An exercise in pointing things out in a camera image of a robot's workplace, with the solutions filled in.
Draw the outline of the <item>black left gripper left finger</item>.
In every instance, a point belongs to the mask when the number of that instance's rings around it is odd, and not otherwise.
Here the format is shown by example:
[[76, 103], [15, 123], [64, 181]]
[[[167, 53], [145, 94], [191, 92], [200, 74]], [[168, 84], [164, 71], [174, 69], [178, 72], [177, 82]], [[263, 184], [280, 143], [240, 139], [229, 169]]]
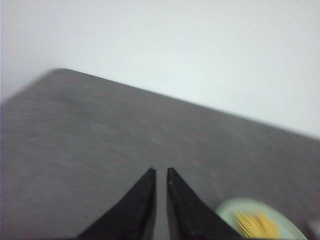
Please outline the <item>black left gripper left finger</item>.
[[156, 222], [156, 170], [149, 168], [110, 210], [77, 240], [152, 240]]

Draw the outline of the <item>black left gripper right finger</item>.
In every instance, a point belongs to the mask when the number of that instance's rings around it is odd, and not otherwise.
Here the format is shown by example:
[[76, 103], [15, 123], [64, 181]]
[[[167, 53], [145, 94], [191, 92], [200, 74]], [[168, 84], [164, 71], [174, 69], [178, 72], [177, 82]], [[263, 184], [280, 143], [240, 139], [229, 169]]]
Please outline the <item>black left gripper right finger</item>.
[[240, 240], [241, 235], [211, 210], [174, 168], [167, 170], [167, 221], [171, 240]]

